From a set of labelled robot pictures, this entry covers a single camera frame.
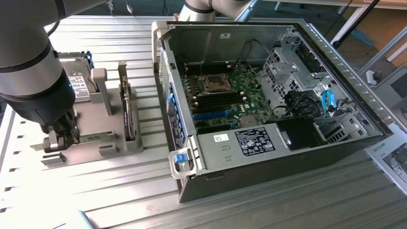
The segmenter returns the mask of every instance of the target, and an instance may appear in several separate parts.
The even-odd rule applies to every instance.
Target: warning label
[[[273,145],[264,127],[234,132],[245,156],[273,151]]]
[[[89,91],[82,76],[69,76],[68,78],[70,81],[76,98],[89,97]]]

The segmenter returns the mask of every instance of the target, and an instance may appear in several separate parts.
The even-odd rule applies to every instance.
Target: sticker
[[[76,98],[89,97],[89,91],[82,76],[69,76],[68,78],[74,91]]]
[[[230,34],[229,33],[221,33],[220,34],[220,39],[228,39],[230,38]]]
[[[264,127],[234,132],[245,156],[273,151],[273,145]]]
[[[214,138],[214,142],[228,141],[229,139],[228,134],[213,135],[213,138]]]

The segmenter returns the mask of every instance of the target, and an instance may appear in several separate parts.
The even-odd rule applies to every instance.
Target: paper document
[[[407,134],[393,123],[388,128],[393,135],[365,148],[365,152],[407,194]]]

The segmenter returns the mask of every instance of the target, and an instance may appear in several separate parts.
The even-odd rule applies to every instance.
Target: white label
[[[214,142],[228,141],[229,139],[228,134],[213,135],[213,138],[214,138]]]
[[[229,33],[221,33],[220,34],[220,39],[228,39],[230,38],[230,34]]]
[[[89,91],[82,76],[69,76],[68,78],[74,91],[76,98],[89,97]]]

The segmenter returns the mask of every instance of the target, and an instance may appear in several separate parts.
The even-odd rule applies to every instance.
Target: motherboard
[[[250,66],[186,75],[181,82],[198,134],[257,126],[269,119],[269,102]]]

